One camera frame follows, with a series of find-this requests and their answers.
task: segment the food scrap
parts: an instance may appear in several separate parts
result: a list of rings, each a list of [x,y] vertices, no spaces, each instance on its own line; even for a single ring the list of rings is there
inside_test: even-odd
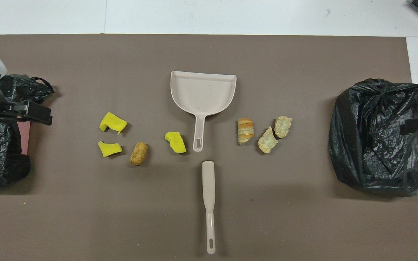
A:
[[[98,142],[98,146],[101,149],[101,152],[103,153],[103,157],[122,152],[122,147],[118,143],[110,144],[100,141]]]
[[[241,118],[237,120],[238,123],[238,143],[239,145],[245,144],[249,139],[254,136],[253,121],[248,118]]]
[[[167,132],[165,134],[165,140],[169,142],[169,146],[174,150],[174,152],[186,152],[185,144],[179,132]]]
[[[99,124],[99,128],[104,132],[106,128],[109,127],[110,129],[116,130],[119,134],[127,125],[127,122],[122,120],[121,118],[111,114],[108,112],[106,116],[104,116],[101,124]]]
[[[278,117],[277,120],[275,120],[275,135],[277,135],[279,138],[285,137],[289,132],[292,120],[292,118],[288,118],[283,115]]]
[[[278,140],[275,139],[274,133],[272,132],[272,127],[269,128],[262,134],[262,137],[257,142],[259,149],[264,153],[270,153],[270,149],[277,145]]]
[[[141,165],[144,162],[147,153],[148,145],[144,142],[138,142],[131,153],[130,163],[137,166]]]

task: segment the brown table surface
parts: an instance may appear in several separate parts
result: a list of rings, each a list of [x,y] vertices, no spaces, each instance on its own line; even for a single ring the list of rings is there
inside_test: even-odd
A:
[[[8,73],[56,94],[32,124],[30,175],[0,188],[0,260],[418,260],[418,196],[384,198],[336,180],[327,152],[335,98],[367,78],[410,82],[404,38],[253,35],[0,35]],[[170,93],[172,70],[235,74],[231,105],[206,119]],[[101,132],[112,112],[130,124]],[[257,140],[280,115],[287,137]],[[255,137],[237,144],[236,120]],[[181,132],[189,151],[164,140]],[[97,142],[123,152],[103,158]],[[135,144],[146,162],[129,163]],[[216,253],[206,253],[201,163],[216,165]]]

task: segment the black plastic bag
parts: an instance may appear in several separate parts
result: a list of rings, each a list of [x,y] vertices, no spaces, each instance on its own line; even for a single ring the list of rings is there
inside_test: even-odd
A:
[[[9,101],[29,100],[41,104],[54,90],[40,78],[11,74],[0,79],[0,89]],[[24,178],[30,172],[30,158],[22,154],[17,122],[0,122],[0,187]]]
[[[418,194],[418,132],[399,133],[418,117],[418,84],[367,79],[335,102],[328,148],[339,181],[391,196]]]

